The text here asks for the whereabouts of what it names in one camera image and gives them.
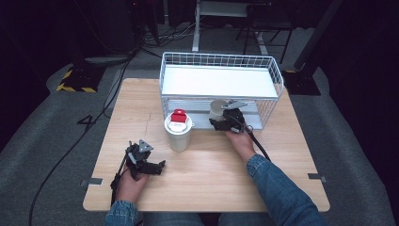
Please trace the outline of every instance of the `hand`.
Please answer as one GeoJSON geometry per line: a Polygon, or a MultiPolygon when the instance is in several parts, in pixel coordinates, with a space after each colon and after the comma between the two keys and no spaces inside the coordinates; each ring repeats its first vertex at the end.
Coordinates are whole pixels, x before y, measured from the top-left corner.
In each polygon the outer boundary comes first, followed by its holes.
{"type": "Polygon", "coordinates": [[[131,203],[136,203],[149,178],[150,175],[148,174],[138,174],[136,181],[133,179],[129,170],[125,171],[120,178],[115,201],[128,201],[131,203]]]}
{"type": "Polygon", "coordinates": [[[235,134],[231,131],[226,131],[225,135],[245,163],[247,163],[247,161],[256,154],[255,150],[253,149],[253,141],[249,134],[235,134]]]}

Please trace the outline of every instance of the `gray floor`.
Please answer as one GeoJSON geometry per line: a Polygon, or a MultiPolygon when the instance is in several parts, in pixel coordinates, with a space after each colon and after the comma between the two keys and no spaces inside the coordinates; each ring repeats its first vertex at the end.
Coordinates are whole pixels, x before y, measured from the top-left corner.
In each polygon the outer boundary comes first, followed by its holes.
{"type": "MultiPolygon", "coordinates": [[[[207,29],[201,33],[201,53],[242,53],[244,36],[234,40],[238,30],[231,27],[207,29]]],[[[281,70],[292,69],[312,30],[295,30],[281,70]]],[[[176,40],[163,52],[191,52],[192,36],[176,40]]],[[[279,60],[280,48],[268,48],[279,60]]],[[[249,54],[258,55],[256,46],[249,54]]],[[[124,77],[157,78],[161,59],[139,52],[124,77]]],[[[60,158],[62,160],[38,196],[33,212],[34,225],[102,225],[105,212],[93,213],[83,206],[86,189],[109,119],[101,116],[88,133],[77,124],[87,115],[97,117],[112,96],[112,84],[121,65],[108,68],[97,93],[56,91],[70,65],[47,81],[50,96],[30,115],[0,153],[0,225],[25,225],[40,184],[60,158]]],[[[331,208],[323,213],[330,225],[394,225],[384,185],[379,180],[340,111],[328,95],[328,81],[321,70],[314,79],[321,96],[291,96],[296,115],[311,150],[316,168],[327,181],[324,187],[331,208]]]]}

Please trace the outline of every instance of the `denim sleeve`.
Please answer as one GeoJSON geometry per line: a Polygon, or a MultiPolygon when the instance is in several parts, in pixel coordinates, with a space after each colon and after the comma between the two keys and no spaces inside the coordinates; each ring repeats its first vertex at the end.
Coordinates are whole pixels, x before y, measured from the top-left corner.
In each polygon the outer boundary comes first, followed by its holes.
{"type": "Polygon", "coordinates": [[[116,201],[105,217],[105,226],[134,226],[136,222],[136,206],[127,201],[116,201]]]}
{"type": "Polygon", "coordinates": [[[247,172],[277,225],[327,225],[311,198],[263,156],[252,156],[247,172]]]}

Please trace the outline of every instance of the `chair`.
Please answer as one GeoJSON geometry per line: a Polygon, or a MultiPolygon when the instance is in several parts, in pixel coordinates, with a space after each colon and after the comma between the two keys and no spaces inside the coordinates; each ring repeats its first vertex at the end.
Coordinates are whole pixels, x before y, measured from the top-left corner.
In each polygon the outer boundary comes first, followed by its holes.
{"type": "Polygon", "coordinates": [[[275,32],[274,36],[267,44],[268,46],[284,46],[281,59],[279,61],[279,63],[282,63],[294,28],[285,6],[280,1],[254,0],[251,5],[247,6],[247,17],[245,19],[244,26],[241,27],[240,32],[235,38],[236,40],[238,40],[244,28],[247,29],[247,34],[243,55],[247,51],[249,33],[257,33],[262,35],[262,32],[275,32]],[[289,31],[285,44],[271,43],[280,31],[289,31]]]}

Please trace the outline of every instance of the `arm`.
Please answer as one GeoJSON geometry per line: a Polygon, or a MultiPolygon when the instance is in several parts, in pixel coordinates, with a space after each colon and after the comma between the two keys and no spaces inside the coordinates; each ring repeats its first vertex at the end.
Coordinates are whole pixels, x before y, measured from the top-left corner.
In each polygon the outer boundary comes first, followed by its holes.
{"type": "Polygon", "coordinates": [[[311,198],[284,172],[256,154],[249,135],[226,132],[277,225],[326,225],[311,198]]]}
{"type": "Polygon", "coordinates": [[[150,177],[146,174],[139,176],[135,181],[129,171],[122,174],[115,202],[105,217],[105,225],[135,225],[137,214],[135,203],[150,177]]]}

